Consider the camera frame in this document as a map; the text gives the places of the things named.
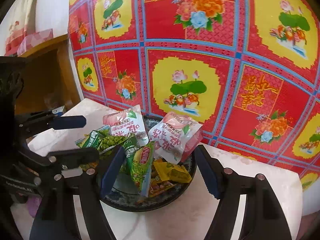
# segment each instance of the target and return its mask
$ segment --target metal bolt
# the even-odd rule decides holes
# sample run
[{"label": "metal bolt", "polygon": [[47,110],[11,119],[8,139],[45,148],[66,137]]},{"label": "metal bolt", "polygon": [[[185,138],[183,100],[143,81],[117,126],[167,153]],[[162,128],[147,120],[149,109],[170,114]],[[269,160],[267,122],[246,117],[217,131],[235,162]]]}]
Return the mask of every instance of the metal bolt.
[{"label": "metal bolt", "polygon": [[57,174],[54,176],[54,180],[59,180],[62,178],[62,175],[61,174]]},{"label": "metal bolt", "polygon": [[56,160],[57,160],[57,158],[56,158],[55,156],[50,156],[50,157],[49,157],[49,161],[50,161],[51,163],[56,162]]},{"label": "metal bolt", "polygon": [[94,174],[96,171],[95,171],[95,169],[87,169],[87,174],[88,175],[92,175],[92,174]]},{"label": "metal bolt", "polygon": [[264,180],[266,177],[265,177],[263,174],[258,174],[258,175],[257,175],[257,178],[258,178],[259,180]]},{"label": "metal bolt", "polygon": [[39,177],[35,177],[35,178],[33,179],[33,183],[34,183],[35,185],[39,186],[39,185],[41,184],[41,179],[40,179]]},{"label": "metal bolt", "polygon": [[224,168],[223,171],[225,174],[231,174],[233,172],[233,170],[230,168]]}]

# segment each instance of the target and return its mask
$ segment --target marble tabletop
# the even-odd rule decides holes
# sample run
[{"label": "marble tabletop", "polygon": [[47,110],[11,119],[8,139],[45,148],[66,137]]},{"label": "marble tabletop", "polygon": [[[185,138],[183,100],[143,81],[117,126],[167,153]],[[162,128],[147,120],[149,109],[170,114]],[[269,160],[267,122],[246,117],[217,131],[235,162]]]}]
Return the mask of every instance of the marble tabletop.
[{"label": "marble tabletop", "polygon": [[[49,151],[75,148],[74,141],[102,126],[102,117],[115,110],[84,99],[65,115],[83,115],[87,125],[73,130],[47,130],[36,136],[29,148],[41,156]],[[270,166],[239,155],[204,145],[210,155],[219,159],[224,167],[240,175],[254,177],[263,173],[272,186],[287,219],[292,240],[299,230],[302,214],[302,187],[299,176],[292,171]],[[85,227],[78,196],[74,196],[76,217],[83,240],[90,239]],[[199,170],[188,189],[174,202],[157,210],[132,213],[120,211],[101,203],[108,222],[118,240],[200,240],[204,239],[217,209],[216,200],[204,184]],[[232,240],[239,237],[245,207],[245,196],[240,197],[238,215]],[[14,204],[11,211],[24,239],[29,239],[33,218],[25,204]]]}]

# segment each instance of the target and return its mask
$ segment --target white snack bag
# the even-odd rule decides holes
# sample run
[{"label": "white snack bag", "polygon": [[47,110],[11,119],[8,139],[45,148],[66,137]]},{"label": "white snack bag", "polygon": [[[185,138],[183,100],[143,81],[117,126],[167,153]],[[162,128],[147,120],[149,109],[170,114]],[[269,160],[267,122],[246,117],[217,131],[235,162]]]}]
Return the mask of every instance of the white snack bag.
[{"label": "white snack bag", "polygon": [[110,125],[111,135],[129,136],[130,133],[134,133],[141,147],[149,142],[140,105],[114,114],[107,114],[102,120],[103,124]]},{"label": "white snack bag", "polygon": [[155,141],[155,153],[167,162],[180,162],[186,143],[201,128],[202,124],[187,115],[169,112],[160,123],[150,129],[150,141]]}]

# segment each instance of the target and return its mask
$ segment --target snack bag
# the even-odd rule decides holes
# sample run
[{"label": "snack bag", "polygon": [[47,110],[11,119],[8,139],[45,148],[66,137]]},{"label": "snack bag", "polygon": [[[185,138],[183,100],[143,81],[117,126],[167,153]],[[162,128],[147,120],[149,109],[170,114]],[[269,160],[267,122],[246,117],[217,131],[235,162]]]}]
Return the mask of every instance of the snack bag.
[{"label": "snack bag", "polygon": [[[150,141],[155,141],[155,153],[166,161],[177,164],[182,158],[186,144],[201,126],[202,124],[187,115],[169,112],[161,122],[150,129],[148,135]],[[199,141],[194,140],[192,142],[195,145],[199,143]]]},{"label": "snack bag", "polygon": [[168,162],[153,162],[161,180],[172,180],[179,183],[189,183],[192,178],[182,165],[172,165]]},{"label": "snack bag", "polygon": [[121,166],[120,172],[130,175],[134,154],[140,149],[137,138],[133,133],[130,134],[129,138],[122,144],[125,152],[126,159]]},{"label": "snack bag", "polygon": [[148,197],[151,166],[153,161],[154,142],[149,142],[146,146],[140,148],[133,157],[131,166],[131,179],[138,187],[140,195]]},{"label": "snack bag", "polygon": [[93,130],[89,134],[85,134],[85,138],[79,139],[75,141],[75,143],[80,148],[94,147],[97,149],[100,144],[99,140],[105,138],[106,135],[108,135],[109,130],[110,126],[104,125],[97,130]]},{"label": "snack bag", "polygon": [[103,117],[103,124],[110,125],[111,135],[128,136],[134,133],[140,146],[148,143],[148,135],[141,114],[140,105]]},{"label": "snack bag", "polygon": [[174,187],[176,184],[172,184],[170,181],[162,181],[158,173],[156,172],[156,168],[152,165],[151,168],[151,182],[149,188],[149,196],[148,197],[155,197],[159,194],[165,192],[166,190]]}]

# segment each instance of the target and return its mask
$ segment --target green pea snack bag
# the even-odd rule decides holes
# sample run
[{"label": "green pea snack bag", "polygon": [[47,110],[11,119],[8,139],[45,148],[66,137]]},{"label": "green pea snack bag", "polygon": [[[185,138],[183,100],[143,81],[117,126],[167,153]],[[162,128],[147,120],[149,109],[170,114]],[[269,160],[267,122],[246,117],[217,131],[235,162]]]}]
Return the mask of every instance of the green pea snack bag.
[{"label": "green pea snack bag", "polygon": [[149,193],[153,153],[154,142],[149,142],[134,154],[132,160],[131,179],[144,197],[148,197]]},{"label": "green pea snack bag", "polygon": [[122,165],[120,172],[130,175],[134,154],[140,149],[137,138],[131,133],[129,138],[122,144],[126,159]]},{"label": "green pea snack bag", "polygon": [[110,126],[104,125],[101,128],[97,130],[93,130],[89,134],[85,134],[85,138],[79,139],[75,141],[76,145],[80,148],[88,148],[88,147],[94,147],[98,148],[101,139],[105,138],[106,135],[109,134]]}]

